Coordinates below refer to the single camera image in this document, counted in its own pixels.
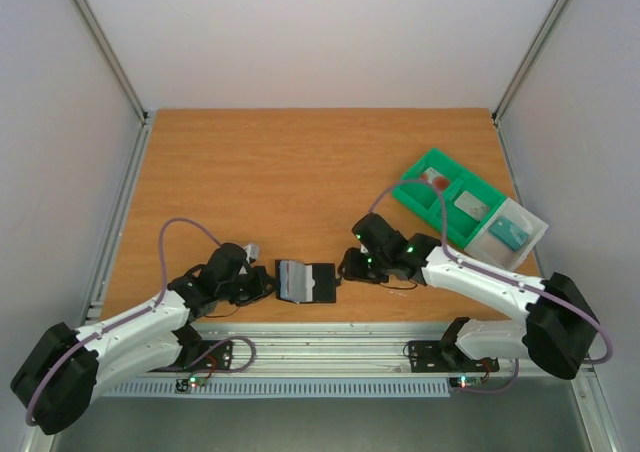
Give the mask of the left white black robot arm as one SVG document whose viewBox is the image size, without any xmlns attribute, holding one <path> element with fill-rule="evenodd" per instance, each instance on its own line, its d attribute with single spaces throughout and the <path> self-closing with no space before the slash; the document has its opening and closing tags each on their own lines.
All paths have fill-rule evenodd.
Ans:
<svg viewBox="0 0 640 452">
<path fill-rule="evenodd" d="M 193 371 L 203 364 L 207 352 L 193 322 L 220 302 L 248 306 L 277 287 L 256 265 L 253 250 L 224 243 L 207 263 L 136 307 L 93 325 L 48 328 L 10 383 L 27 424 L 56 434 L 116 385 L 150 371 Z"/>
</svg>

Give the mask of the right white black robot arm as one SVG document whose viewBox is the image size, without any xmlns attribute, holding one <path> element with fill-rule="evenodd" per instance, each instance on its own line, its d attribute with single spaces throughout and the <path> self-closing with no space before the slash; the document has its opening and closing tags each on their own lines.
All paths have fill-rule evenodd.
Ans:
<svg viewBox="0 0 640 452">
<path fill-rule="evenodd" d="M 380 284 L 395 277 L 461 294 L 506 315 L 496 323 L 455 320 L 441 344 L 450 367 L 474 359 L 526 359 L 572 380 L 585 364 L 599 322 L 569 277 L 509 273 L 451 250 L 442 239 L 422 233 L 405 238 L 376 213 L 362 217 L 352 233 L 360 245 L 345 253 L 345 280 Z"/>
</svg>

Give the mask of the black leather card holder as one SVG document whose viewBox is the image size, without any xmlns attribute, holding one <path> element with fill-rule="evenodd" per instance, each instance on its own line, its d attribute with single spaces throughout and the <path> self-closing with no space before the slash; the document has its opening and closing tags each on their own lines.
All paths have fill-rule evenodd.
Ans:
<svg viewBox="0 0 640 452">
<path fill-rule="evenodd" d="M 333 304 L 341 279 L 333 263 L 276 261 L 276 298 L 294 304 Z"/>
</svg>

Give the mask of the blue card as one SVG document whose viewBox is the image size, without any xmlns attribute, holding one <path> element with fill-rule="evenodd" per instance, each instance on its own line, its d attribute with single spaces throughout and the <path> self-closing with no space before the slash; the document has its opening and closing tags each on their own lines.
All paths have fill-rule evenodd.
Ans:
<svg viewBox="0 0 640 452">
<path fill-rule="evenodd" d="M 280 261 L 278 280 L 280 300 L 296 304 L 312 302 L 314 280 L 311 265 L 292 260 Z"/>
</svg>

